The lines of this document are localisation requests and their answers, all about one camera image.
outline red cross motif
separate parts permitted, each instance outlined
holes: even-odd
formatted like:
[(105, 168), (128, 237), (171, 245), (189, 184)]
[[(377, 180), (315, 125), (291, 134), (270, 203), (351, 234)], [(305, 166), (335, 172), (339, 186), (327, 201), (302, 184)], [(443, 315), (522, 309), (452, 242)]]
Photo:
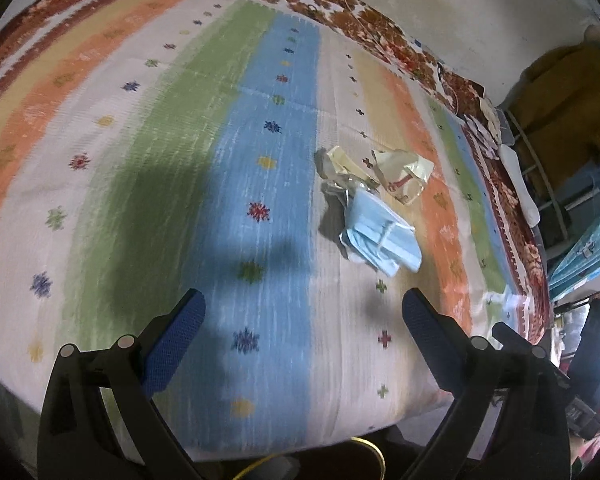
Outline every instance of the red cross motif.
[(378, 342), (382, 343), (382, 348), (386, 350), (387, 346), (391, 342), (391, 336), (387, 330), (382, 330), (382, 337), (378, 338)]

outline blue snowflake motif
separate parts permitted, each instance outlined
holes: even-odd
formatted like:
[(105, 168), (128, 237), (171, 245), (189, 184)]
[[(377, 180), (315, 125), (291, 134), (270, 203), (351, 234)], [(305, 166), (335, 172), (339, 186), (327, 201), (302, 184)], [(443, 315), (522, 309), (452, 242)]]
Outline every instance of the blue snowflake motif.
[(126, 90), (127, 92), (137, 92), (139, 88), (140, 83), (138, 81), (130, 81), (125, 83), (125, 85), (122, 87), (122, 89)]
[(237, 350), (238, 354), (240, 352), (248, 354), (254, 350), (259, 352), (258, 339), (260, 339), (259, 334), (254, 334), (247, 327), (244, 327), (242, 332), (234, 332), (234, 343), (231, 345), (231, 350)]
[(33, 293), (39, 298), (49, 298), (51, 296), (52, 283), (46, 275), (45, 270), (45, 272), (33, 276), (33, 283), (29, 287), (29, 290), (33, 290)]
[(282, 131), (280, 125), (276, 121), (265, 121), (264, 129), (269, 130), (272, 134), (278, 134)]

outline orange stripe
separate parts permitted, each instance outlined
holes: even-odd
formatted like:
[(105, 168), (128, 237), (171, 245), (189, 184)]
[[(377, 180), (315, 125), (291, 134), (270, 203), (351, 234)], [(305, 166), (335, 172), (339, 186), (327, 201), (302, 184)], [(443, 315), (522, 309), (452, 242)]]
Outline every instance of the orange stripe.
[[(387, 88), (393, 91), (395, 107), (404, 125), (402, 132), (410, 142), (411, 149), (431, 160), (440, 174), (440, 179), (433, 177), (429, 179), (419, 198), (424, 218), (427, 219), (427, 246), (433, 250), (438, 270), (442, 290), (440, 305), (442, 313), (453, 316), (462, 329), (470, 334), (471, 300), (462, 263), (458, 218), (440, 171), (440, 159), (404, 81), (389, 70), (382, 71)], [(441, 230), (445, 227), (451, 229), (451, 240), (442, 235)]]
[[(0, 134), (0, 208), (11, 180), (20, 170), (32, 147), (44, 136), (49, 121), (67, 96), (84, 82), (94, 68), (119, 48), (129, 35), (180, 1), (182, 0), (142, 0), (124, 15), (102, 23), (78, 48), (64, 59), (58, 60), (43, 80), (33, 85), (9, 115)], [(17, 85), (18, 82), (19, 78), (12, 84)], [(35, 121), (27, 121), (26, 111), (32, 107), (35, 107), (33, 109), (36, 110), (37, 118)]]

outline black device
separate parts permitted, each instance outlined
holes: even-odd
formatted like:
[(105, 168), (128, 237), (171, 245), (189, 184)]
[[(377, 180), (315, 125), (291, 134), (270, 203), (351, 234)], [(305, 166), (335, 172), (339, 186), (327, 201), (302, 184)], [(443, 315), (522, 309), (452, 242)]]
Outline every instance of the black device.
[[(164, 389), (204, 317), (202, 294), (190, 290), (173, 311), (152, 320), (138, 338), (124, 335), (106, 350), (80, 352), (64, 345), (46, 392), (38, 437), (40, 480), (181, 479), (202, 476), (151, 402)], [(451, 317), (437, 313), (417, 289), (403, 298), (402, 316), (438, 386), (454, 402), (424, 452), (402, 480), (568, 480), (569, 430), (593, 436), (600, 426), (594, 362), (573, 381), (504, 323), (487, 339), (468, 337)], [(110, 388), (144, 466), (125, 459), (100, 388)], [(467, 471), (467, 454), (497, 392), (506, 400), (482, 460)], [(596, 471), (596, 476), (587, 476)], [(580, 475), (600, 479), (600, 452)]]

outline red snowflake motif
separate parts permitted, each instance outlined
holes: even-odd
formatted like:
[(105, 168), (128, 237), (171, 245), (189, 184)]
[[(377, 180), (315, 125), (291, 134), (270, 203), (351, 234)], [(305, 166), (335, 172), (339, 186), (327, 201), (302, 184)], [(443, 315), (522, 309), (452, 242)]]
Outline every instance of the red snowflake motif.
[(251, 202), (247, 215), (252, 217), (256, 222), (269, 220), (269, 208), (265, 207), (262, 202)]
[(91, 162), (91, 159), (87, 156), (87, 153), (84, 152), (81, 155), (74, 155), (74, 158), (69, 162), (69, 168), (72, 170), (86, 170), (87, 166)]

